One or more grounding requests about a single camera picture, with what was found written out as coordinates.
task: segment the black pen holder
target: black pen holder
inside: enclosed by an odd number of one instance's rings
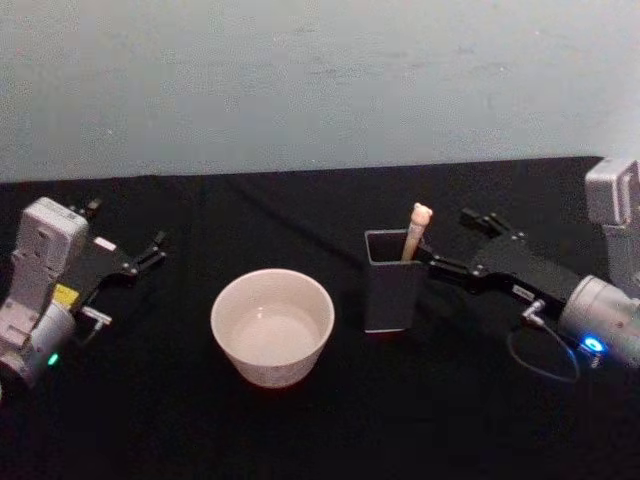
[[[364,238],[369,260],[365,273],[365,332],[410,328],[422,264],[400,260],[407,230],[369,230]]]

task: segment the yellow label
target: yellow label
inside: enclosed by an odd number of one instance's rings
[[[69,308],[71,307],[71,305],[73,305],[73,302],[76,301],[78,295],[80,294],[75,290],[69,287],[65,287],[61,283],[58,283],[56,285],[56,289],[53,292],[53,299],[60,305]]]

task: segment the blue led light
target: blue led light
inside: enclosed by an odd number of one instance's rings
[[[585,337],[582,341],[582,344],[592,352],[604,351],[604,345],[602,345],[602,343],[600,343],[600,341],[594,337]]]

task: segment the black tablecloth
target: black tablecloth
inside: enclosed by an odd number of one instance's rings
[[[415,201],[434,209],[443,254],[468,259],[484,241],[457,223],[469,206],[504,215],[536,253],[606,278],[584,199],[596,162],[3,185],[3,292],[20,212],[41,195],[100,196],[93,233],[133,254],[165,229],[170,256],[135,288],[101,294],[109,331],[81,355],[62,352],[0,412],[0,478],[639,478],[635,376],[606,364],[570,386],[518,366],[504,346],[515,300],[427,280],[410,331],[361,330],[363,232],[405,227]],[[221,289],[266,267],[312,276],[336,307],[316,367],[284,391],[242,380],[209,324]],[[556,348],[534,345],[534,356]]]

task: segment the white wall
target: white wall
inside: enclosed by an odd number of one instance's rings
[[[640,6],[3,0],[0,179],[640,154]]]

